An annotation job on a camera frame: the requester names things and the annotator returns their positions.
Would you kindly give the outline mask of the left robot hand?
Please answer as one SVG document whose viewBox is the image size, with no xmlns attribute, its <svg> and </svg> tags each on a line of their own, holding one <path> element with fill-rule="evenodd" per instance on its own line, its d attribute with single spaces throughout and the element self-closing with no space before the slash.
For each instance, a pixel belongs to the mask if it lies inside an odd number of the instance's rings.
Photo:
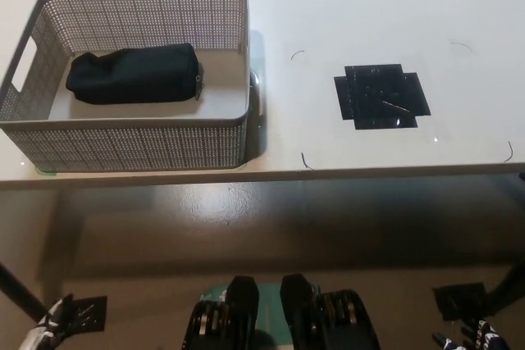
<svg viewBox="0 0 525 350">
<path fill-rule="evenodd" d="M 59 298 L 39 323 L 30 330 L 19 350 L 53 350 L 71 335 L 75 319 L 72 293 Z"/>
</svg>

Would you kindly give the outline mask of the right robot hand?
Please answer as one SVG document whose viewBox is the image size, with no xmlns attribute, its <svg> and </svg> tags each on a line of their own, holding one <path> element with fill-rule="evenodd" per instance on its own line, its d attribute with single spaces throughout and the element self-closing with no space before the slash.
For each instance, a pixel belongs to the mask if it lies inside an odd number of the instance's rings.
<svg viewBox="0 0 525 350">
<path fill-rule="evenodd" d="M 487 320 L 463 320 L 461 332 L 465 337 L 462 343 L 456 343 L 442 333 L 433 333 L 431 337 L 444 350 L 510 350 L 507 341 Z"/>
</svg>

